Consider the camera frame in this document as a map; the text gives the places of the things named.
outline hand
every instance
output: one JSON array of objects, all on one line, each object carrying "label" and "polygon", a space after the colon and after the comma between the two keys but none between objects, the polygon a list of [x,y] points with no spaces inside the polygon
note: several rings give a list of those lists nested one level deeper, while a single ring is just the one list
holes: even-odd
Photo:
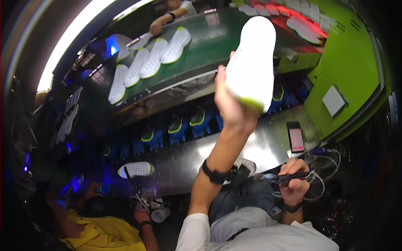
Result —
[{"label": "hand", "polygon": [[[281,166],[278,175],[295,174],[309,172],[308,165],[302,159],[290,158],[286,164]],[[305,180],[293,179],[288,184],[280,184],[279,189],[283,202],[287,206],[296,206],[303,201],[303,196],[310,188],[310,184]]]},{"label": "hand", "polygon": [[154,36],[159,35],[162,32],[162,23],[156,19],[150,25],[150,33]]},{"label": "hand", "polygon": [[139,224],[144,221],[151,221],[150,214],[147,211],[141,211],[138,206],[135,207],[134,218]]},{"label": "hand", "polygon": [[218,67],[215,77],[215,103],[218,107],[225,127],[251,134],[257,125],[258,114],[251,108],[238,102],[226,88],[226,70]]},{"label": "hand", "polygon": [[97,188],[100,184],[97,182],[92,181],[91,184],[86,189],[86,192],[84,194],[84,200],[89,200],[94,197],[103,197],[102,194],[98,194],[95,192],[95,188]]}]

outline jeans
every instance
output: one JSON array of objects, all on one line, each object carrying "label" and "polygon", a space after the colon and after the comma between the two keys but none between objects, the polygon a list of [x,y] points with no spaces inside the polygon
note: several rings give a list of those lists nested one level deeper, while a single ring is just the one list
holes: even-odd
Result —
[{"label": "jeans", "polygon": [[240,192],[220,192],[212,201],[209,210],[210,223],[246,206],[261,208],[272,217],[271,209],[274,206],[272,191],[271,186],[267,183],[253,182],[242,188],[241,195]]}]

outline worker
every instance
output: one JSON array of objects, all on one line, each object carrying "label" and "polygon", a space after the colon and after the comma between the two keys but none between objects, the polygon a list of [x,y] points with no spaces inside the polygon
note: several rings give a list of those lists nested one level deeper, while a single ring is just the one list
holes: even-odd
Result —
[{"label": "worker", "polygon": [[113,34],[105,39],[97,38],[88,45],[85,51],[92,54],[100,54],[104,60],[109,59],[117,52],[119,52],[119,57],[124,58],[128,56],[126,45],[131,41],[132,39],[125,35]]},{"label": "worker", "polygon": [[166,5],[168,6],[166,14],[155,19],[150,25],[150,33],[155,36],[162,32],[162,25],[197,14],[193,4],[187,0],[166,0]]},{"label": "worker", "polygon": [[[248,188],[245,200],[231,193],[218,194],[229,170],[254,131],[258,114],[240,104],[225,86],[226,73],[221,65],[215,78],[215,103],[224,127],[199,171],[191,190],[190,207],[183,222],[176,251],[214,250],[309,250],[337,251],[339,246],[303,221],[302,201],[310,187],[305,180],[293,179],[280,185],[283,198],[282,223],[268,214],[273,205],[268,184]],[[309,171],[302,159],[290,158],[279,175]],[[215,222],[209,225],[209,206]]]},{"label": "worker", "polygon": [[95,192],[98,186],[98,183],[92,182],[84,196],[78,199],[67,214],[47,188],[37,189],[29,200],[34,222],[47,233],[57,235],[67,247],[77,251],[102,248],[116,251],[159,251],[148,212],[136,208],[133,213],[141,226],[143,240],[138,235],[139,231],[121,218],[80,216],[88,200],[102,197]]}]

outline stainless steel panel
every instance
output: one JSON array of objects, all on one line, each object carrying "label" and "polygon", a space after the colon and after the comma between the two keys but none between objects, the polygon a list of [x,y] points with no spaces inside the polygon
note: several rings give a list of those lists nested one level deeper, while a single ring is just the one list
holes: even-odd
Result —
[{"label": "stainless steel panel", "polygon": [[[275,168],[289,159],[288,121],[299,121],[306,150],[319,145],[318,133],[303,106],[262,118],[240,154],[256,163],[257,172]],[[218,137],[219,133],[141,155],[138,160],[150,162],[155,172],[152,176],[138,178],[137,182],[142,188],[155,187],[157,196],[190,192],[202,162]]]}]

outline smartphone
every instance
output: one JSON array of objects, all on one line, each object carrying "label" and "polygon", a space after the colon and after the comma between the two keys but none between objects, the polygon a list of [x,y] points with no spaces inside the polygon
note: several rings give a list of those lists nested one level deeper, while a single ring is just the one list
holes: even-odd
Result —
[{"label": "smartphone", "polygon": [[302,129],[298,121],[289,121],[286,123],[287,135],[289,136],[290,151],[292,153],[304,152],[304,142]]}]

